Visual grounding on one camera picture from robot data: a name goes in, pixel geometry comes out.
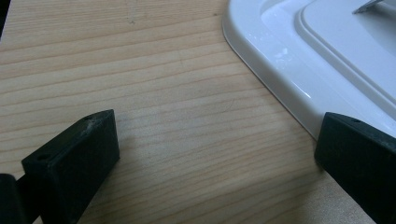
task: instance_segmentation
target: wood grain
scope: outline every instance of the wood grain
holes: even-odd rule
[[[231,51],[225,0],[13,0],[0,170],[113,108],[121,160],[79,223],[373,223]]]

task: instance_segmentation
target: wooden table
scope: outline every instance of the wooden table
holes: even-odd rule
[[[226,0],[12,0],[0,171],[113,108],[120,162],[79,223],[373,223],[230,49]]]

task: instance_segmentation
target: table surface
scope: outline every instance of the table surface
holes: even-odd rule
[[[0,171],[114,109],[121,159],[79,223],[373,223],[228,46],[226,0],[12,0]]]

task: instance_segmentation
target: white plastic tray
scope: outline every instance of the white plastic tray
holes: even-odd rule
[[[395,7],[380,3],[373,11],[352,14],[365,2],[231,0],[223,31],[315,138],[325,112],[361,119],[396,136]]]

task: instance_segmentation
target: light wood surface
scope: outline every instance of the light wood surface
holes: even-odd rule
[[[79,223],[372,223],[227,45],[226,6],[12,0],[0,44],[0,172],[21,177],[21,159],[113,108],[121,159]]]

